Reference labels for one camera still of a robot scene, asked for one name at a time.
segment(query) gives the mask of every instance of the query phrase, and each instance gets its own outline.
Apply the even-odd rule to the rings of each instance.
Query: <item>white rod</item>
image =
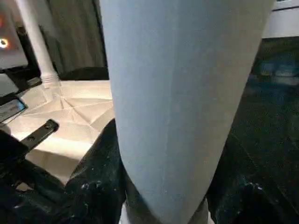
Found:
[[[124,167],[154,217],[186,224],[213,178],[273,0],[100,3]]]
[[[58,74],[53,68],[43,35],[35,18],[35,12],[29,0],[15,0],[25,25],[28,37],[36,56],[41,79],[45,88],[59,86]]]

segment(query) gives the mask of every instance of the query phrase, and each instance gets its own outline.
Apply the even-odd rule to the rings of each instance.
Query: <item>black surface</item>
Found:
[[[209,190],[217,224],[299,223],[299,91],[251,78]]]
[[[119,223],[125,188],[114,120],[104,128],[65,187],[47,171],[25,160],[27,146],[3,132],[0,139],[5,151],[14,152],[8,153],[5,161],[22,158],[0,164],[0,223]],[[20,191],[20,183],[30,188]]]

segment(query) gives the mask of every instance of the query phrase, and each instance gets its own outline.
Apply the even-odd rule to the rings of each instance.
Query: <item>dark floor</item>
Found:
[[[249,79],[208,193],[217,224],[299,223],[295,82]]]

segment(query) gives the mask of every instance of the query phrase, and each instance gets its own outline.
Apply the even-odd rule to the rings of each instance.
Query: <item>orange light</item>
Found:
[[[0,39],[0,49],[8,48],[8,46],[9,46],[9,41],[8,41],[8,39],[1,38],[1,39]]]

